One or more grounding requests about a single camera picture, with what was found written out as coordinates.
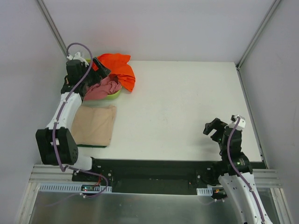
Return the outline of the orange t shirt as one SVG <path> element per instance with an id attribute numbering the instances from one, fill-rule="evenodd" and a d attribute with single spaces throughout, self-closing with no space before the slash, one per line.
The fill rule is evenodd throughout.
<path id="1" fill-rule="evenodd" d="M 111 70 L 109 75 L 111 78 L 117 78 L 122 87 L 129 92 L 133 91 L 136 78 L 132 67 L 128 64 L 131 59 L 130 55 L 106 53 L 97 58 L 105 67 Z"/>

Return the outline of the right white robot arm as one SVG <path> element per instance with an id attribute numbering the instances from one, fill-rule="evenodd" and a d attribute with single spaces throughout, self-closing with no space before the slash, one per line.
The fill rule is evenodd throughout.
<path id="1" fill-rule="evenodd" d="M 256 188 L 252 165 L 242 152 L 242 131 L 246 126 L 244 117 L 233 115 L 227 124 L 219 118 L 205 124 L 204 135 L 218 143 L 221 160 L 214 162 L 201 179 L 204 183 L 216 186 L 220 184 L 241 224 L 270 224 L 271 219 L 262 204 Z"/>

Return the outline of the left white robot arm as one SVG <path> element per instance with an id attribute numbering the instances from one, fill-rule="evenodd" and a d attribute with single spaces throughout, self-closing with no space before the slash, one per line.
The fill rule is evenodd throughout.
<path id="1" fill-rule="evenodd" d="M 99 178 L 99 183 L 109 184 L 109 180 L 99 173 L 94 158 L 84 156 L 78 151 L 78 147 L 103 146 L 75 141 L 71 128 L 88 85 L 106 77 L 110 70 L 96 58 L 84 59 L 80 52 L 68 54 L 67 60 L 67 75 L 64 78 L 56 113 L 45 129 L 36 132 L 41 160 L 45 165 L 59 166 L 62 171 L 69 168 L 75 172 L 82 172 L 83 177 L 90 182 Z"/>

